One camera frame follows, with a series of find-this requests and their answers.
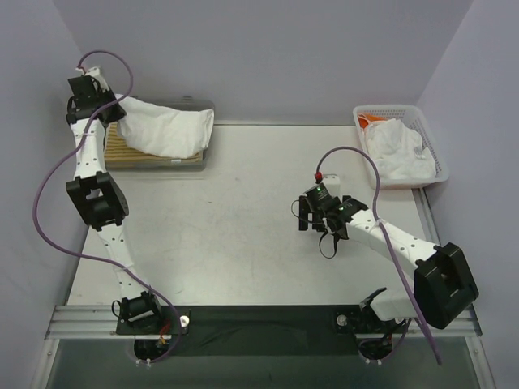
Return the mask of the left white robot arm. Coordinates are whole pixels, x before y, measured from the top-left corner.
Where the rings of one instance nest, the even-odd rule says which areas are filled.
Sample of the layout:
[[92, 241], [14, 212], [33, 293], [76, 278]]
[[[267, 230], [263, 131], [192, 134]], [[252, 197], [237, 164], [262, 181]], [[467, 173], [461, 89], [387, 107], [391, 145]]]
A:
[[66, 183], [66, 192], [108, 252], [121, 290], [121, 299], [113, 304], [118, 310], [113, 314], [133, 330], [157, 327], [164, 321], [157, 296], [132, 277], [136, 269], [122, 225], [129, 215], [127, 200], [104, 162], [106, 130], [126, 112], [97, 68], [68, 83], [72, 97], [67, 103], [66, 121], [78, 151], [74, 178]]

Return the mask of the plain white towel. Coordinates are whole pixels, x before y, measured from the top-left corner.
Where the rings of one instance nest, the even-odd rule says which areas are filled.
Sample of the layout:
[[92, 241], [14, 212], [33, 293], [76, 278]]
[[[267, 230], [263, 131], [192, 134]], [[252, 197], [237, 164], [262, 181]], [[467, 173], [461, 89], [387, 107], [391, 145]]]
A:
[[126, 116], [118, 134], [126, 145], [145, 154], [186, 159], [208, 148], [213, 109], [179, 110], [126, 97], [120, 103]]

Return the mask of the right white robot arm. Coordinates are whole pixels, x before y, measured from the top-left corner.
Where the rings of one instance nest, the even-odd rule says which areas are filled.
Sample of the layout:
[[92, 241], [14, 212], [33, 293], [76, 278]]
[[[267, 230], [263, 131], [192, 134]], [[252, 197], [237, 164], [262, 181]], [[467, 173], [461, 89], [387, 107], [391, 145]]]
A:
[[296, 202], [299, 230], [313, 229], [335, 244], [357, 242], [395, 267], [402, 288], [377, 288], [349, 315], [362, 330], [409, 318], [443, 330], [478, 299], [478, 286], [459, 246], [415, 237], [376, 217], [357, 199], [334, 197], [323, 188], [309, 190]]

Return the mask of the yellow white striped towel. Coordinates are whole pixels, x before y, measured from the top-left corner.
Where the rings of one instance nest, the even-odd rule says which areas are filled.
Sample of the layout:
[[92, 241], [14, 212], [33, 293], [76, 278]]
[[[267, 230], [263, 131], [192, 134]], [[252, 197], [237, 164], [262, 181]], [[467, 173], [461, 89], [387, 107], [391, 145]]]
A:
[[117, 123], [110, 124], [107, 130], [105, 164], [108, 169], [183, 168], [200, 165], [204, 161], [204, 154], [205, 151], [198, 152], [185, 159], [146, 154], [127, 145], [118, 134]]

